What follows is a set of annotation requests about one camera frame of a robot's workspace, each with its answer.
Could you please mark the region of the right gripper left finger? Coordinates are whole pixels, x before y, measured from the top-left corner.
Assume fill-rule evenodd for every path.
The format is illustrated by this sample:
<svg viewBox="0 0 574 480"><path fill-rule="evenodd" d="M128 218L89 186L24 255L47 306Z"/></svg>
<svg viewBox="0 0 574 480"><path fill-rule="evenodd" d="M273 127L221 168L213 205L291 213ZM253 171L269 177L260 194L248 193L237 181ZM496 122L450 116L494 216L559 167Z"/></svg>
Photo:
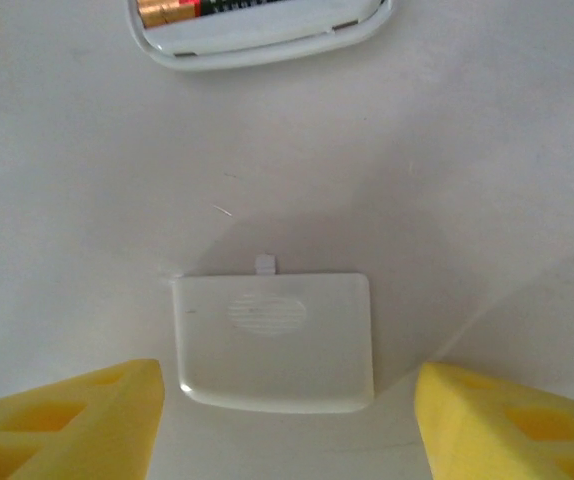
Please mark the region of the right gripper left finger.
<svg viewBox="0 0 574 480"><path fill-rule="evenodd" d="M0 398L0 479L144 479L165 386L137 359Z"/></svg>

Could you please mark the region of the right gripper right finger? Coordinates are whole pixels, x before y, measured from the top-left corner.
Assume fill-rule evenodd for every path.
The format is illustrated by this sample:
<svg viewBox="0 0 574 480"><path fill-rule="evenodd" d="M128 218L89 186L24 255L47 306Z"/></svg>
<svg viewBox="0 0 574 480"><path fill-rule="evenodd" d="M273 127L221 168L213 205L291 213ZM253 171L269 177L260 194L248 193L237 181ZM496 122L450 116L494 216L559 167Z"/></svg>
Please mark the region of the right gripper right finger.
<svg viewBox="0 0 574 480"><path fill-rule="evenodd" d="M574 400L426 363L414 411L435 479L574 479Z"/></svg>

